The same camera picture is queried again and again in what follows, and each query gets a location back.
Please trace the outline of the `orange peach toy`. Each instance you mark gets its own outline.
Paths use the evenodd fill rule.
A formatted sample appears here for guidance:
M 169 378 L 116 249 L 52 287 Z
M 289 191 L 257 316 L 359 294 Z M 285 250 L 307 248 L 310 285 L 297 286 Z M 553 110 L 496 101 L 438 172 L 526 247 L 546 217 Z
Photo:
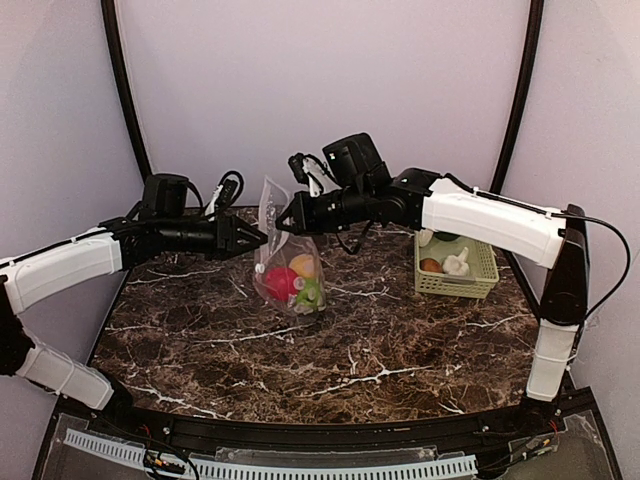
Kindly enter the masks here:
M 315 257 L 311 254 L 300 254 L 293 257 L 289 262 L 289 268 L 305 279 L 317 276 Z

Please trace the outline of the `red pepper toy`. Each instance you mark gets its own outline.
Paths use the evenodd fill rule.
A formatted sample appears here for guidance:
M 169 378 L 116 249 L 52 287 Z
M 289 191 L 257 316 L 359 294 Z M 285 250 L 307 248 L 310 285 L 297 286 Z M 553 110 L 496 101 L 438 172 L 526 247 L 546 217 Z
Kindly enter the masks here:
M 265 277 L 267 292 L 275 300 L 286 302 L 298 292 L 295 287 L 297 278 L 297 273 L 289 267 L 272 268 Z

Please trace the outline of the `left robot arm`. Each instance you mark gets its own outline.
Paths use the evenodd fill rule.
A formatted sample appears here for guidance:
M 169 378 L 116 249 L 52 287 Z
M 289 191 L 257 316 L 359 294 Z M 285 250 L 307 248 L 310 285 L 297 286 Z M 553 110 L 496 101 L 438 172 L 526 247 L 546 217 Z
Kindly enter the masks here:
M 85 281 L 130 270 L 163 253 L 202 254 L 227 260 L 254 251 L 268 238 L 229 208 L 244 180 L 227 172 L 209 203 L 186 213 L 185 176 L 152 174 L 142 198 L 125 216 L 69 239 L 1 262 L 1 373 L 19 376 L 58 396 L 103 411 L 117 400 L 117 385 L 30 334 L 19 319 L 29 307 Z

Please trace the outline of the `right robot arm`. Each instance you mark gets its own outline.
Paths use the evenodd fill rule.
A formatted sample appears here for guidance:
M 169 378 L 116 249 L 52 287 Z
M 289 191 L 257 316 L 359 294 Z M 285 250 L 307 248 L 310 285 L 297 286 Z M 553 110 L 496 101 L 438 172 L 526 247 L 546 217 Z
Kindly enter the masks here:
M 308 155 L 289 158 L 307 190 L 294 194 L 275 221 L 294 235 L 338 234 L 356 223 L 394 223 L 416 232 L 445 232 L 510 251 L 547 269 L 539 304 L 539 332 L 526 385 L 527 398 L 550 402 L 560 390 L 587 319 L 590 217 L 576 205 L 541 207 L 464 184 L 454 175 L 408 168 L 392 176 L 365 132 L 322 150 L 324 184 L 305 165 Z

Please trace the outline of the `clear zip top bag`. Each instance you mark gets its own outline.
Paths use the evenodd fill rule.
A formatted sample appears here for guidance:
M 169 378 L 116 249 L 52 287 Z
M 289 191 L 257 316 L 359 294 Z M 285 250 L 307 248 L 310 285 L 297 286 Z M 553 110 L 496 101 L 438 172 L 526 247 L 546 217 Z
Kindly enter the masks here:
M 253 285 L 256 292 L 278 311 L 290 315 L 306 316 L 297 314 L 293 309 L 297 294 L 290 296 L 286 302 L 278 301 L 270 296 L 265 285 L 266 273 L 269 270 L 276 267 L 289 267 L 289 262 L 293 257 L 300 254 L 311 254 L 315 257 L 317 268 L 317 276 L 312 279 L 319 283 L 324 298 L 322 310 L 311 314 L 319 313 L 326 309 L 324 273 L 315 242 L 309 237 L 296 236 L 280 231 L 275 226 L 276 218 L 291 199 L 292 196 L 289 191 L 276 184 L 271 178 L 264 178 L 263 190 L 258 205 L 258 228 L 268 236 L 268 241 L 266 245 L 254 252 Z

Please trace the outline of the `dark green pepper toy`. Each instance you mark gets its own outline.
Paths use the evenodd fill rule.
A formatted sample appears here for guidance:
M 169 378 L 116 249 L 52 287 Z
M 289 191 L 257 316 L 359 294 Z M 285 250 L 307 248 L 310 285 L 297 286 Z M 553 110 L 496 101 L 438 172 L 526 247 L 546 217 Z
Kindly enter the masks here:
M 434 237 L 442 242 L 452 242 L 457 240 L 459 238 L 459 235 L 449 232 L 435 232 Z

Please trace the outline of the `green apple toy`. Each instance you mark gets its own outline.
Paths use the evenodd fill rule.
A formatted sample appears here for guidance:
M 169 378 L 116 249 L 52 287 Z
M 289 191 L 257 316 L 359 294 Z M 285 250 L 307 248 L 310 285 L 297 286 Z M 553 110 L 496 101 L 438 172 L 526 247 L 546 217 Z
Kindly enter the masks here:
M 293 309 L 297 314 L 307 315 L 322 310 L 324 298 L 316 280 L 297 277 L 294 280 L 294 287 L 297 290 L 297 295 Z

